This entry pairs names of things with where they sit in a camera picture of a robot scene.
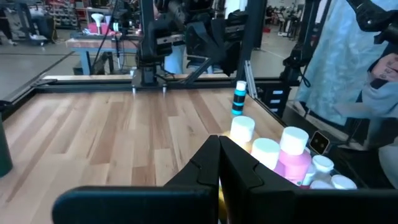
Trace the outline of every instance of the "plastic bottle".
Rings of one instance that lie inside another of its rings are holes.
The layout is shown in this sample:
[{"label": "plastic bottle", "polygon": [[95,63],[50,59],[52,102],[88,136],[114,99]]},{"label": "plastic bottle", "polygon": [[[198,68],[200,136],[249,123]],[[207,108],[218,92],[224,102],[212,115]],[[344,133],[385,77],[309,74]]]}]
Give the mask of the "plastic bottle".
[{"label": "plastic bottle", "polygon": [[334,175],[331,177],[331,184],[339,190],[356,190],[356,184],[348,177],[343,175]]},{"label": "plastic bottle", "polygon": [[246,85],[245,81],[237,81],[236,89],[234,92],[234,100],[232,102],[232,114],[233,115],[242,115],[243,114],[243,106],[244,99],[246,96]]},{"label": "plastic bottle", "polygon": [[310,185],[310,189],[312,190],[329,190],[334,189],[334,187],[325,181],[322,180],[314,180]]},{"label": "plastic bottle", "polygon": [[276,168],[280,147],[274,140],[259,138],[254,140],[251,155],[270,170]]},{"label": "plastic bottle", "polygon": [[277,162],[273,171],[279,174],[281,177],[285,177],[285,165],[283,165],[280,161]]},{"label": "plastic bottle", "polygon": [[335,167],[333,161],[326,156],[316,155],[312,158],[312,164],[317,170],[314,179],[329,182],[331,178],[330,172]]},{"label": "plastic bottle", "polygon": [[285,167],[285,178],[300,186],[311,165],[311,155],[305,150],[308,134],[296,127],[287,127],[280,139],[279,161]]},{"label": "plastic bottle", "polygon": [[255,125],[253,119],[247,116],[237,116],[232,119],[229,137],[242,147],[253,138]]},{"label": "plastic bottle", "polygon": [[307,170],[307,173],[305,174],[303,183],[301,185],[303,189],[308,189],[310,187],[316,173],[317,173],[316,168],[311,164]]}]

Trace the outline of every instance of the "blue stripe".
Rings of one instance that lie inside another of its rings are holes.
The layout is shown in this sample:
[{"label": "blue stripe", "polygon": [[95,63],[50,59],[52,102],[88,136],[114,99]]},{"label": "blue stripe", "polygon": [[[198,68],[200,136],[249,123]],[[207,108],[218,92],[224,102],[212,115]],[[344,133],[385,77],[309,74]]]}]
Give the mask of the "blue stripe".
[{"label": "blue stripe", "polygon": [[244,105],[244,103],[235,103],[235,102],[233,102],[233,104],[235,104],[236,106],[243,106]]},{"label": "blue stripe", "polygon": [[231,110],[233,115],[242,115],[243,111]]},{"label": "blue stripe", "polygon": [[246,95],[246,91],[235,90],[235,95],[238,95],[238,96],[245,96],[245,95]]}]

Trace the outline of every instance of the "gray floor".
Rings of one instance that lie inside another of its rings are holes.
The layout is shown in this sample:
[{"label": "gray floor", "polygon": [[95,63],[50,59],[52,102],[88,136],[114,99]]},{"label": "gray floor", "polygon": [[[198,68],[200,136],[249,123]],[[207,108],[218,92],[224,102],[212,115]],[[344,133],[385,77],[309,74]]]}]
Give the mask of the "gray floor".
[{"label": "gray floor", "polygon": [[[60,30],[58,36],[68,38],[68,32]],[[282,61],[288,57],[295,42],[278,37],[276,29],[264,34],[260,51],[252,53],[252,69],[255,77],[278,77],[283,71]],[[70,54],[62,41],[44,47],[19,44],[16,47],[0,45],[0,99],[9,99],[18,88],[39,74],[72,75],[72,67],[80,58]]]}]

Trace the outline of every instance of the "pink bottle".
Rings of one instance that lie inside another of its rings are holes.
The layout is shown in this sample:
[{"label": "pink bottle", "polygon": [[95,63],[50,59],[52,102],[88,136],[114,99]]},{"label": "pink bottle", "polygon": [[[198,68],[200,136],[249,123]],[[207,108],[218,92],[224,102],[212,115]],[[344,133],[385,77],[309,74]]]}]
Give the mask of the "pink bottle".
[{"label": "pink bottle", "polygon": [[284,177],[300,186],[311,165],[311,155],[305,150],[308,134],[296,127],[284,129],[280,139],[279,161],[284,165]]},{"label": "pink bottle", "polygon": [[285,166],[280,161],[278,161],[274,172],[279,174],[281,177],[285,177]]}]

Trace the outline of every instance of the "wooden tabletop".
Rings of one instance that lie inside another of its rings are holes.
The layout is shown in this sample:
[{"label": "wooden tabletop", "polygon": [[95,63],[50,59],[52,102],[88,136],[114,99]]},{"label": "wooden tabletop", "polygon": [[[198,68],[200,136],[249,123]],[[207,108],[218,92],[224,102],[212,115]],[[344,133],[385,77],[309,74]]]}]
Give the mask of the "wooden tabletop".
[{"label": "wooden tabletop", "polygon": [[[37,94],[4,122],[14,168],[0,179],[0,223],[51,223],[80,185],[164,185],[211,134],[228,134],[233,90]],[[255,138],[282,125],[250,97]]]},{"label": "wooden tabletop", "polygon": [[[71,38],[65,41],[68,48],[94,48],[100,47],[102,40],[100,39],[75,39]],[[138,40],[122,40],[119,43],[120,48],[124,46],[125,49],[136,49],[136,45],[139,43]],[[103,49],[115,49],[116,44],[112,40],[105,40],[102,46]]]},{"label": "wooden tabletop", "polygon": [[[187,78],[189,74],[178,74],[174,77],[168,76],[166,79],[183,79]],[[201,74],[201,78],[228,78],[227,75],[223,73],[218,74]],[[73,80],[130,80],[130,75],[47,75],[43,77],[44,80],[56,79],[60,81],[73,81]]]}]

